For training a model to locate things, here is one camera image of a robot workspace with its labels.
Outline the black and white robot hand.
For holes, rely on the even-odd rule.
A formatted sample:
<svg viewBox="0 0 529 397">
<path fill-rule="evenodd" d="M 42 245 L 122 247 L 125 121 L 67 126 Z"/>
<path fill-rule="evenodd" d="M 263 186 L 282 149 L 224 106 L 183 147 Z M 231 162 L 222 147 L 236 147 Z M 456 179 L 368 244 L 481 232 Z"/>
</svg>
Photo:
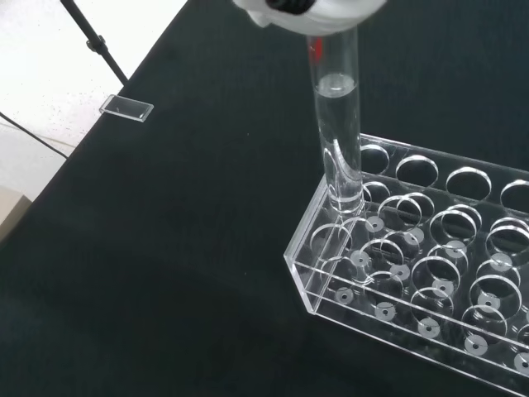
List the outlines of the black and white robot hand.
<svg viewBox="0 0 529 397">
<path fill-rule="evenodd" d="M 386 0 L 233 0 L 260 27 L 278 26 L 305 36 L 348 31 L 372 17 Z"/>
</svg>

